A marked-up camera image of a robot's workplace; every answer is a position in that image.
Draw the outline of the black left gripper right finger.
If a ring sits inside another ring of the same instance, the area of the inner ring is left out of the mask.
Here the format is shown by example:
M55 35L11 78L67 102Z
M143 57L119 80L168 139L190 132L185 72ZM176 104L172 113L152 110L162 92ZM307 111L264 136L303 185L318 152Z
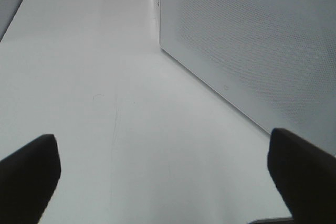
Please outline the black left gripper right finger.
M273 129L267 168L295 223L335 223L335 157Z

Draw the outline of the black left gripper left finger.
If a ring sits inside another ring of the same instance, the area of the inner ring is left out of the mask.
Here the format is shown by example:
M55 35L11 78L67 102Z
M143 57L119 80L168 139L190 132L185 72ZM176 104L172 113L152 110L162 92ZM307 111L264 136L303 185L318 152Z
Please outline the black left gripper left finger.
M1 160L1 223L39 223L60 175L53 134L41 135Z

